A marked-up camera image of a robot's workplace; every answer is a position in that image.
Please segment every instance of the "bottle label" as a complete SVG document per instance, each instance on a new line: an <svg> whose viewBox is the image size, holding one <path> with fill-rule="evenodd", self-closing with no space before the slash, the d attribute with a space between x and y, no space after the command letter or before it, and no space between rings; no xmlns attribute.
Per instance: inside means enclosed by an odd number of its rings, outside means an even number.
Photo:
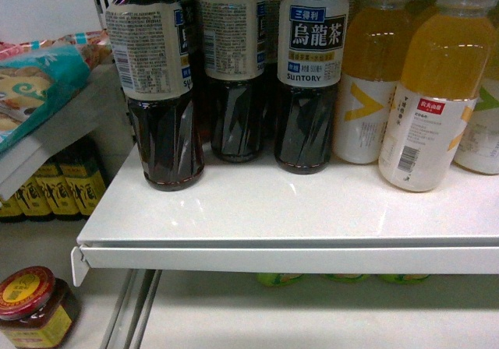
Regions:
<svg viewBox="0 0 499 349"><path fill-rule="evenodd" d="M397 86L380 153L383 176L400 188L426 191L443 179L476 99L424 97Z"/></svg>
<svg viewBox="0 0 499 349"><path fill-rule="evenodd" d="M127 96L165 100L192 88L186 29L178 3L111 5L106 23Z"/></svg>
<svg viewBox="0 0 499 349"><path fill-rule="evenodd" d="M23 348L47 348L59 345L73 321L62 306L55 310L45 326L39 330L2 329L11 343Z"/></svg>
<svg viewBox="0 0 499 349"><path fill-rule="evenodd" d="M283 0L279 18L278 78L305 88L340 80L348 0Z"/></svg>
<svg viewBox="0 0 499 349"><path fill-rule="evenodd" d="M201 0L201 15L209 77L248 80L264 72L264 0Z"/></svg>
<svg viewBox="0 0 499 349"><path fill-rule="evenodd" d="M342 74L334 119L334 153L356 164L377 160L396 86L397 82Z"/></svg>
<svg viewBox="0 0 499 349"><path fill-rule="evenodd" d="M0 217L7 218L23 215L23 211L19 207L15 196L12 196L7 201L0 199L0 203L2 203L2 207L0 207Z"/></svg>
<svg viewBox="0 0 499 349"><path fill-rule="evenodd" d="M267 63L277 63L279 46L279 6L282 0L264 0L267 7Z"/></svg>
<svg viewBox="0 0 499 349"><path fill-rule="evenodd" d="M85 172L84 175L79 177L73 175L66 176L65 179L71 188L71 192L73 192L73 197L80 212L83 215L90 216L106 190L101 172L95 171L89 175Z"/></svg>
<svg viewBox="0 0 499 349"><path fill-rule="evenodd" d="M43 217L52 213L52 209L34 176L17 190L16 201L24 214L29 217Z"/></svg>
<svg viewBox="0 0 499 349"><path fill-rule="evenodd" d="M499 80L485 78L480 98L454 160L485 174L499 174Z"/></svg>

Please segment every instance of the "white bottle label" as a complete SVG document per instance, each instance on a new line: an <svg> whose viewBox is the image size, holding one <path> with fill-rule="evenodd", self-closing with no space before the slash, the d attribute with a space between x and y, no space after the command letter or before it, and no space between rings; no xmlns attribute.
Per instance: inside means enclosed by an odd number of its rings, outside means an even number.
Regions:
<svg viewBox="0 0 499 349"><path fill-rule="evenodd" d="M348 0L282 0L278 78L317 88L340 80Z"/></svg>
<svg viewBox="0 0 499 349"><path fill-rule="evenodd" d="M424 97L398 84L381 147L381 174L409 191L435 188L452 162L475 103Z"/></svg>
<svg viewBox="0 0 499 349"><path fill-rule="evenodd" d="M279 7L282 0L264 0L267 7L267 63L277 63L279 46Z"/></svg>
<svg viewBox="0 0 499 349"><path fill-rule="evenodd" d="M484 174L499 174L499 80L483 80L454 160Z"/></svg>
<svg viewBox="0 0 499 349"><path fill-rule="evenodd" d="M178 3L111 5L106 23L125 95L165 100L193 87Z"/></svg>
<svg viewBox="0 0 499 349"><path fill-rule="evenodd" d="M333 152L354 164L380 155L397 82L375 82L342 74L334 114Z"/></svg>
<svg viewBox="0 0 499 349"><path fill-rule="evenodd" d="M220 80L248 80L265 69L264 0L201 0L204 68Z"/></svg>

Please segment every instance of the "yellow jar label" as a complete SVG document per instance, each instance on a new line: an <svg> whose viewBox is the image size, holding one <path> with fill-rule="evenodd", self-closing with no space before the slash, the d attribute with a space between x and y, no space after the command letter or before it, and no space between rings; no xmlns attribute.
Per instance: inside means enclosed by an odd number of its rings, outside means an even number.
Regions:
<svg viewBox="0 0 499 349"><path fill-rule="evenodd" d="M10 283L3 291L2 299L8 304L16 304L29 298L40 285L40 277L32 273L22 275Z"/></svg>
<svg viewBox="0 0 499 349"><path fill-rule="evenodd" d="M2 330L16 347L47 348L59 345L71 327L71 318L59 306L47 324L39 330Z"/></svg>

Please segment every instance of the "black bottle label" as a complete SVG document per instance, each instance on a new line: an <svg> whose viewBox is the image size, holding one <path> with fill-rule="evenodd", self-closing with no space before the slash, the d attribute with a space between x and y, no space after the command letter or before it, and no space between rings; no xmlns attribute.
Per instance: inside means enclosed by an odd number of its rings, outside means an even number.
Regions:
<svg viewBox="0 0 499 349"><path fill-rule="evenodd" d="M278 78L290 86L317 88L340 80L348 0L283 0Z"/></svg>

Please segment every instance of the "jar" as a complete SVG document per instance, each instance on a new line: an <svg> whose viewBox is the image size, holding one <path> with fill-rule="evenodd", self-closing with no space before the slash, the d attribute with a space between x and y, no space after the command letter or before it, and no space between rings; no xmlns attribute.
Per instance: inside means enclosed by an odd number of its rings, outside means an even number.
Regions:
<svg viewBox="0 0 499 349"><path fill-rule="evenodd" d="M0 331L17 349L60 347L80 313L69 285L43 266L0 284Z"/></svg>

